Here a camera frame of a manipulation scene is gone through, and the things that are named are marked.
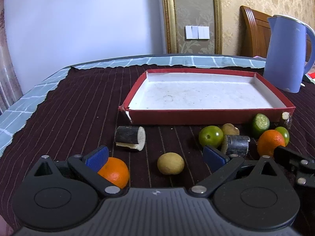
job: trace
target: wooden headboard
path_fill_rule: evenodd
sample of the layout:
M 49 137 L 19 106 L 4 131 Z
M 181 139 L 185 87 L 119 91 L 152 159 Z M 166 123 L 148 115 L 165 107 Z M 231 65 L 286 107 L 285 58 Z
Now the wooden headboard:
M 246 6 L 241 6 L 241 11 L 246 24 L 246 32 L 240 55 L 266 58 L 271 36 L 267 18 L 271 16 Z M 307 36 L 305 61 L 309 60 L 310 55 L 311 41 Z

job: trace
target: kettle handle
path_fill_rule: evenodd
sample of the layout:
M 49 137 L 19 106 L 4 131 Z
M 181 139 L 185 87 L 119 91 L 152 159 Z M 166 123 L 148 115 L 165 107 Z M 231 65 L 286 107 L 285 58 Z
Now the kettle handle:
M 304 74 L 307 74 L 315 62 L 315 31 L 307 24 L 305 24 L 306 33 L 311 39 L 311 56 L 308 63 L 305 65 Z

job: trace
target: green citrus fruit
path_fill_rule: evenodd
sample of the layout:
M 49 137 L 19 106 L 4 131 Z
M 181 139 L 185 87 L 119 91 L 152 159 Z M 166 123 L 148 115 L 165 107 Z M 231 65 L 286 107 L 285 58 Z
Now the green citrus fruit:
M 211 145 L 215 148 L 221 145 L 224 134 L 222 130 L 217 126 L 208 126 L 203 128 L 199 132 L 199 143 L 204 147 L 205 145 Z
M 290 140 L 290 134 L 288 130 L 284 127 L 276 127 L 275 130 L 281 133 L 281 135 L 284 137 L 285 146 L 287 146 Z
M 252 132 L 255 138 L 259 138 L 262 133 L 269 129 L 270 121 L 267 116 L 258 113 L 252 123 Z

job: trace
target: wooden log piece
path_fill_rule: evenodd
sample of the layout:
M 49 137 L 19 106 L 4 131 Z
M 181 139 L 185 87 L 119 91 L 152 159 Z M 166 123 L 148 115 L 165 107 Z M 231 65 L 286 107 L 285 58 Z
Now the wooden log piece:
M 248 143 L 250 138 L 248 136 L 225 135 L 221 147 L 221 152 L 226 155 L 237 154 L 245 157 L 248 153 Z
M 283 112 L 278 123 L 278 126 L 284 127 L 287 130 L 291 128 L 292 116 L 288 112 Z
M 145 144 L 145 130 L 139 126 L 119 126 L 115 132 L 116 146 L 141 151 Z

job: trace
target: white wall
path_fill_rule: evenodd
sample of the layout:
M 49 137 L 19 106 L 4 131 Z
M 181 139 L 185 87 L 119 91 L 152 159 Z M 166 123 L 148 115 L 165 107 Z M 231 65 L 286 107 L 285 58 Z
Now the white wall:
M 159 0 L 5 0 L 4 6 L 23 93 L 68 65 L 163 53 Z

